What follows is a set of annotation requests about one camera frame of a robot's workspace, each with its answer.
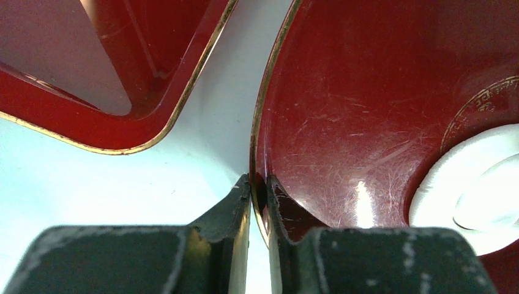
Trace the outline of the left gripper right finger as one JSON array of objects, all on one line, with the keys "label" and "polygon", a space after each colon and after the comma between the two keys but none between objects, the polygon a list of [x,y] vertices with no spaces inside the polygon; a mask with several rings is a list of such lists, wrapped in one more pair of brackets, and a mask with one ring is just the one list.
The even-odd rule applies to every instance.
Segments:
[{"label": "left gripper right finger", "polygon": [[469,244],[446,228],[310,229],[293,241],[266,184],[273,293],[496,293]]}]

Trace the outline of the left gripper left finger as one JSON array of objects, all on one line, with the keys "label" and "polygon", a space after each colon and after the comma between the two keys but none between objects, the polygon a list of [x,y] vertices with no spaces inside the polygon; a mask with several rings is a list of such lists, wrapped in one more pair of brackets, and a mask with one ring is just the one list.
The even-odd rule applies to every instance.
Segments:
[{"label": "left gripper left finger", "polygon": [[251,192],[244,174],[187,225],[62,225],[29,245],[5,293],[244,293]]}]

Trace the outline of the round red plate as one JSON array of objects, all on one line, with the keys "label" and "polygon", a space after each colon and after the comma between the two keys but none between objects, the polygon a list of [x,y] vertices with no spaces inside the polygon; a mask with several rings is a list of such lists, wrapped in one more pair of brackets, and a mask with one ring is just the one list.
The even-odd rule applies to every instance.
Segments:
[{"label": "round red plate", "polygon": [[[269,247],[270,176],[293,241],[316,227],[442,228],[409,224],[421,182],[457,144],[509,124],[517,1],[294,1],[252,129],[263,238]],[[475,255],[496,293],[518,292],[518,240]]]}]

